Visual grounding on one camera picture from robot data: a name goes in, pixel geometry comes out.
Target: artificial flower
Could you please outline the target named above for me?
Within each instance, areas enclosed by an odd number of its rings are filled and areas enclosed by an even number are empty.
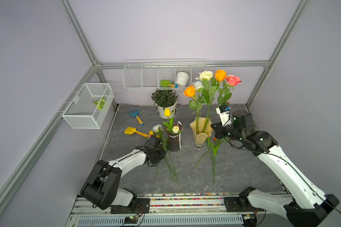
[[[179,132],[179,127],[178,127],[178,126],[174,126],[174,127],[172,128],[172,132],[173,132],[173,133],[178,133],[178,132]]]
[[[184,92],[183,94],[186,96],[186,97],[193,97],[195,95],[196,91],[195,91],[195,88],[191,85],[189,86]]]
[[[231,75],[231,74],[227,75],[226,81],[231,86],[236,86],[239,83],[241,83],[240,78],[238,78],[237,76]]]
[[[153,130],[153,132],[158,133],[159,130],[162,130],[162,125],[161,124],[157,124],[157,125],[153,126],[152,130]]]
[[[169,116],[171,115],[171,111],[169,110],[169,108],[165,109],[164,115],[165,115],[166,117],[169,117]]]
[[[207,79],[208,81],[210,81],[213,75],[214,75],[213,72],[205,70],[202,73],[200,73],[200,77],[197,77],[196,79],[199,79],[199,80]]]
[[[195,91],[198,91],[200,88],[204,88],[202,81],[193,82],[192,86],[195,88]]]
[[[221,69],[217,70],[215,73],[215,78],[220,82],[223,81],[226,78],[226,72]]]

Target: yellow handle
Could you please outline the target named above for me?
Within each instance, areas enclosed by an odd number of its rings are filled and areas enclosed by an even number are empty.
[[[141,126],[144,125],[144,123],[143,123],[143,121],[140,119],[140,117],[136,116],[136,119],[138,120],[138,122],[139,122],[139,124],[140,124]]]
[[[148,134],[142,133],[141,131],[135,131],[137,134],[144,136],[144,137],[149,137]]]

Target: yellow glass vase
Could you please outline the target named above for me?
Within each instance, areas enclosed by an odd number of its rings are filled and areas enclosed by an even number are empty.
[[[200,149],[204,148],[206,139],[211,137],[211,133],[212,133],[213,129],[211,128],[212,122],[211,122],[211,120],[209,120],[207,122],[205,132],[197,134],[196,133],[196,120],[197,120],[197,118],[195,119],[195,121],[193,121],[191,124],[189,124],[189,126],[193,130],[194,141],[193,141],[192,145],[196,150],[200,150]],[[199,120],[198,120],[198,130],[199,131],[203,130],[203,127],[205,126],[205,122],[206,122],[205,117],[199,117]]]

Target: white flower pot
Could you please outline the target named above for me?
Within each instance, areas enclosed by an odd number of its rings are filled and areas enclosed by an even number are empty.
[[[168,119],[168,117],[164,115],[165,109],[168,108],[168,109],[170,110],[169,118],[173,117],[173,116],[175,115],[175,113],[176,113],[176,105],[177,105],[177,101],[176,101],[176,103],[174,103],[174,105],[171,106],[171,107],[164,107],[164,110],[163,110],[163,107],[159,107],[159,106],[157,105],[159,116],[160,116],[161,118],[163,118],[163,119]]]
[[[189,75],[185,72],[179,72],[176,75],[176,84],[178,87],[186,87],[189,80]]]

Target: wire basket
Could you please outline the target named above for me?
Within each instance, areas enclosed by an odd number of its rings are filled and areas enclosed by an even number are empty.
[[[100,129],[113,99],[110,84],[83,84],[62,117],[73,129]]]
[[[178,72],[185,72],[189,75],[186,87],[195,81],[200,72],[207,70],[206,62],[194,63],[169,63],[169,64],[142,64],[125,65],[123,69],[123,83],[127,90],[140,89],[174,89],[160,86],[161,80],[169,80],[172,84],[176,81]]]

